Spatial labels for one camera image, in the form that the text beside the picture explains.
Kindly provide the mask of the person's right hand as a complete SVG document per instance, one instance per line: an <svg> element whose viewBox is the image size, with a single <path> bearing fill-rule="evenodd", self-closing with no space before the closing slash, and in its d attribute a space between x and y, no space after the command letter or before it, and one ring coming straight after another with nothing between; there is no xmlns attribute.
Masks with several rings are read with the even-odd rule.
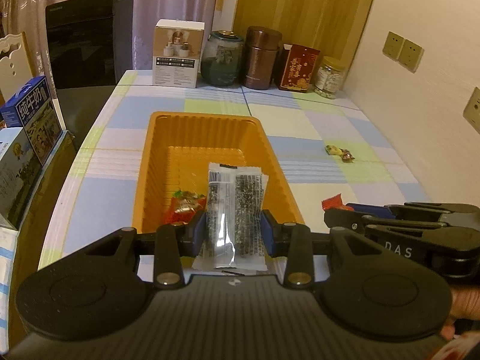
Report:
<svg viewBox="0 0 480 360"><path fill-rule="evenodd" d="M456 320L479 321L480 289L473 286L451 286L451 311L442 327L441 335L447 341L454 338Z"/></svg>

